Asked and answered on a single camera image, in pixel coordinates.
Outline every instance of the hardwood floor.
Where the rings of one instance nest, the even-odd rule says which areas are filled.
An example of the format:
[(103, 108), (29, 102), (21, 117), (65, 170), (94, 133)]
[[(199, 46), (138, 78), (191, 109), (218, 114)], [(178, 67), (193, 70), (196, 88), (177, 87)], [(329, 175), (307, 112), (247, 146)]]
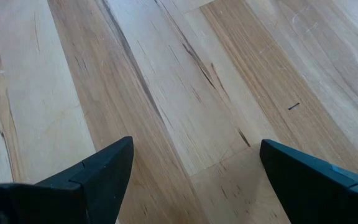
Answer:
[(358, 173), (358, 1), (0, 0), (0, 182), (127, 135), (120, 223), (289, 223), (260, 141)]

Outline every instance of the wooden floor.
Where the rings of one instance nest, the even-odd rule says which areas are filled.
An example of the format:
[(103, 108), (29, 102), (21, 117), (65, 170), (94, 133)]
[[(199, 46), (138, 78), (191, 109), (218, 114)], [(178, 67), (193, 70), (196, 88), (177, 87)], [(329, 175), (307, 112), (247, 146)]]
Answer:
[(260, 142), (358, 173), (358, 1), (0, 0), (0, 182), (129, 135), (121, 224), (289, 223)]

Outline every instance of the small black speck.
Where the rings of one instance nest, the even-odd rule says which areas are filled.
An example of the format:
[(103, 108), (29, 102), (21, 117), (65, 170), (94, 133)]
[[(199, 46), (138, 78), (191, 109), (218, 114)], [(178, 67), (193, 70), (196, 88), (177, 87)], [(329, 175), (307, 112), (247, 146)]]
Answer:
[(301, 103), (296, 103), (295, 105), (291, 106), (288, 110), (292, 110), (293, 108), (295, 108), (296, 106), (298, 106)]

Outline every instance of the black plastic object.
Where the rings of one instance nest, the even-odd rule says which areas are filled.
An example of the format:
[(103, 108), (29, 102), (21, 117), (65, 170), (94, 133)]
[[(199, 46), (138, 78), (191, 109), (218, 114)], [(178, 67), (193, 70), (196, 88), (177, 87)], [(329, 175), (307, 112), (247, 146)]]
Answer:
[(0, 223), (115, 223), (133, 157), (126, 137), (38, 184), (0, 184)]
[(358, 174), (272, 140), (260, 158), (292, 224), (358, 223)]

